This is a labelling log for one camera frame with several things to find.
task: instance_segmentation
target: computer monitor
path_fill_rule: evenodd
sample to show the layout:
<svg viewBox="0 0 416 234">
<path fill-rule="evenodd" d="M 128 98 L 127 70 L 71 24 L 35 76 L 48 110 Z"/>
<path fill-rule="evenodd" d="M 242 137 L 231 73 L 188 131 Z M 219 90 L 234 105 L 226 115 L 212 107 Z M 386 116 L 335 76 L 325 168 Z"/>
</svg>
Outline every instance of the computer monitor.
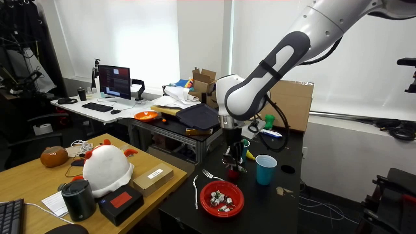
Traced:
<svg viewBox="0 0 416 234">
<path fill-rule="evenodd" d="M 100 92 L 109 96 L 131 98 L 130 68 L 123 66 L 99 64 Z"/>
</svg>

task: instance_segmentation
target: paper cup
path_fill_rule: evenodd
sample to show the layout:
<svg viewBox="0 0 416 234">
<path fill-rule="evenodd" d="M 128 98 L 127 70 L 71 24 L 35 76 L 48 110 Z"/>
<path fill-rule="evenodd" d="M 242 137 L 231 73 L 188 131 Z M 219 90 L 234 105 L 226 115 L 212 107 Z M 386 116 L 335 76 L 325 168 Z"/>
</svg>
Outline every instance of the paper cup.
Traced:
<svg viewBox="0 0 416 234">
<path fill-rule="evenodd" d="M 269 154 L 256 155 L 256 180 L 258 184 L 268 185 L 271 181 L 277 159 Z"/>
</svg>

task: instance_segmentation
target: bottle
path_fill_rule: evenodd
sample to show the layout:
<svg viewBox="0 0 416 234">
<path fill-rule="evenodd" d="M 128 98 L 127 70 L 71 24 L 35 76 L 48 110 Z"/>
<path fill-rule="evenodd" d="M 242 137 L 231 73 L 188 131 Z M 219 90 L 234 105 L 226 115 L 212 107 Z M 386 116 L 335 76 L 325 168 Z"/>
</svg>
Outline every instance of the bottle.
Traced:
<svg viewBox="0 0 416 234">
<path fill-rule="evenodd" d="M 87 99 L 87 94 L 86 94 L 86 90 L 83 89 L 83 86 L 79 86 L 78 88 L 78 94 L 79 94 L 79 99 Z"/>
</svg>

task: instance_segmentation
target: black container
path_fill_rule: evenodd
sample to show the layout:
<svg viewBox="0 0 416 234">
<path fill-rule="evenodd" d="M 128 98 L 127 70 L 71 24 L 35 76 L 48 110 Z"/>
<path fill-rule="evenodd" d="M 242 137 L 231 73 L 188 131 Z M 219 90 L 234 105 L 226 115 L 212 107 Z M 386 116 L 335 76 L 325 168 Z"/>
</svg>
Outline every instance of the black container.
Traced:
<svg viewBox="0 0 416 234">
<path fill-rule="evenodd" d="M 61 189 L 67 211 L 73 220 L 82 220 L 92 215 L 96 203 L 88 180 L 74 180 Z"/>
<path fill-rule="evenodd" d="M 78 88 L 78 94 L 79 94 L 79 99 L 87 99 L 87 94 L 86 94 L 86 90 L 83 89 L 83 86 Z"/>
</svg>

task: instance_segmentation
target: wooden table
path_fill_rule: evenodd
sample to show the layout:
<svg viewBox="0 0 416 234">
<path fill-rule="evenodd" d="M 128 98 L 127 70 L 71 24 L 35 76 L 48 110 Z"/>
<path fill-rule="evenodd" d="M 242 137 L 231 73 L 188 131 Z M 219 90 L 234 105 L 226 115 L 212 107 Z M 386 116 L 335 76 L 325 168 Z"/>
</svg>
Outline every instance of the wooden table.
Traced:
<svg viewBox="0 0 416 234">
<path fill-rule="evenodd" d="M 104 138 L 109 138 L 112 144 L 121 149 L 131 146 L 130 144 L 109 135 L 102 133 L 88 141 L 93 145 L 102 142 Z M 128 157 L 128 161 L 134 163 L 132 177 L 140 175 L 145 170 L 156 166 L 161 162 L 160 158 L 148 154 L 140 149 L 134 155 Z M 11 167 L 0 172 L 0 201 L 24 198 L 24 202 L 35 202 L 45 207 L 41 200 L 54 192 L 61 183 L 67 183 L 71 177 L 67 174 L 82 172 L 82 167 L 69 167 L 71 159 L 67 159 L 63 164 L 56 167 L 44 167 L 40 159 L 34 159 L 27 163 Z M 173 176 L 157 188 L 154 192 L 144 197 L 144 203 L 135 210 L 126 220 L 119 226 L 114 226 L 106 219 L 99 206 L 95 213 L 84 220 L 76 222 L 84 226 L 89 232 L 127 232 L 132 228 L 145 214 L 153 210 L 170 192 L 173 192 L 184 179 L 186 171 L 170 164 L 173 167 Z M 65 224 L 66 222 L 53 216 L 34 205 L 26 205 L 24 216 L 24 232 L 45 232 L 56 226 Z"/>
</svg>

